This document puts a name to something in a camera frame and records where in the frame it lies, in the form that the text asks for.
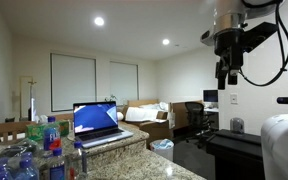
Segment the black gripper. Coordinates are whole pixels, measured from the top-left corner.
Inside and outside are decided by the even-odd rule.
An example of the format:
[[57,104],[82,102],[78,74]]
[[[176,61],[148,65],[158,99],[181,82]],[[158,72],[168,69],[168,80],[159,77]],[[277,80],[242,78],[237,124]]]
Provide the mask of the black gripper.
[[228,74],[228,84],[236,85],[238,71],[243,65],[241,37],[242,30],[228,29],[215,36],[215,54],[220,57],[216,63],[215,76],[218,79],[218,89],[225,89],[225,79]]

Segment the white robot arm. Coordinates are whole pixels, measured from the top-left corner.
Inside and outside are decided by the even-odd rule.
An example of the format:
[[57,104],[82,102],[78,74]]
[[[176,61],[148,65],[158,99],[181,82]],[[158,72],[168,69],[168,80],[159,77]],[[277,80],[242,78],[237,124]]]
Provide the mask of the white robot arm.
[[215,0],[211,28],[201,35],[200,41],[214,47],[220,58],[216,63],[215,78],[218,89],[225,82],[236,85],[243,66],[243,54],[250,53],[278,31],[278,23],[262,22],[246,30],[246,20],[277,13],[285,0]]

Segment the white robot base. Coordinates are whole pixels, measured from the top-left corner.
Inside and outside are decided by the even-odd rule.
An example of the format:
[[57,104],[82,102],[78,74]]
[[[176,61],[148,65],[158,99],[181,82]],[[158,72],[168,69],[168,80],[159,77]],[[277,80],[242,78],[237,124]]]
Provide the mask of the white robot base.
[[288,180],[288,114],[268,118],[261,128],[266,180]]

